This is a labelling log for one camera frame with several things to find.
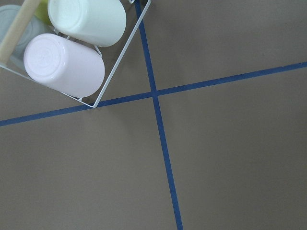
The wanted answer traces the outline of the white plastic cup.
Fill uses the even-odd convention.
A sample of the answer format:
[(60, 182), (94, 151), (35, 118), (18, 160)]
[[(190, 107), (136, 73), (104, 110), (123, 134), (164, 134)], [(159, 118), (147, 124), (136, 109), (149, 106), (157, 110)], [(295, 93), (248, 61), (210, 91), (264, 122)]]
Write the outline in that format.
[(49, 0), (47, 11), (59, 32), (100, 47), (117, 43), (126, 28), (119, 0)]

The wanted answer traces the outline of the pink plastic cup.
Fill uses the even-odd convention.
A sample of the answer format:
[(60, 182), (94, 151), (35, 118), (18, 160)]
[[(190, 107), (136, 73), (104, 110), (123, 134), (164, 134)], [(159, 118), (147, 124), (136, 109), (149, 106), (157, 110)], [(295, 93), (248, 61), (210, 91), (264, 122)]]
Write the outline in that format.
[(34, 81), (76, 98), (95, 93), (105, 76), (97, 51), (55, 34), (41, 34), (29, 42), (24, 66)]

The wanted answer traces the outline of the grey-blue plastic cup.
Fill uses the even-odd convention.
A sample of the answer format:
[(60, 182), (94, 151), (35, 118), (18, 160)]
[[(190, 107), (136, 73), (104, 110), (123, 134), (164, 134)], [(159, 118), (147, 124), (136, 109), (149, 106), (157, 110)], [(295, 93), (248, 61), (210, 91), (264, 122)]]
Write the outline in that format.
[(35, 15), (38, 0), (26, 0), (20, 5), (0, 7), (0, 63), (10, 60), (24, 69), (24, 53), (30, 41), (38, 35), (51, 33), (51, 27)]

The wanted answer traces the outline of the yellow plastic cup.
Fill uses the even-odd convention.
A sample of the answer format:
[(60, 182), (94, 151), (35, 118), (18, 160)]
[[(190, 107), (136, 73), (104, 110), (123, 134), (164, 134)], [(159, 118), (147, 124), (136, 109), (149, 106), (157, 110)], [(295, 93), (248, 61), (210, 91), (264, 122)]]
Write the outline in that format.
[(38, 5), (36, 11), (35, 11), (35, 16), (40, 19), (43, 23), (52, 26), (52, 22), (49, 18), (48, 15), (48, 0), (41, 0), (40, 4)]

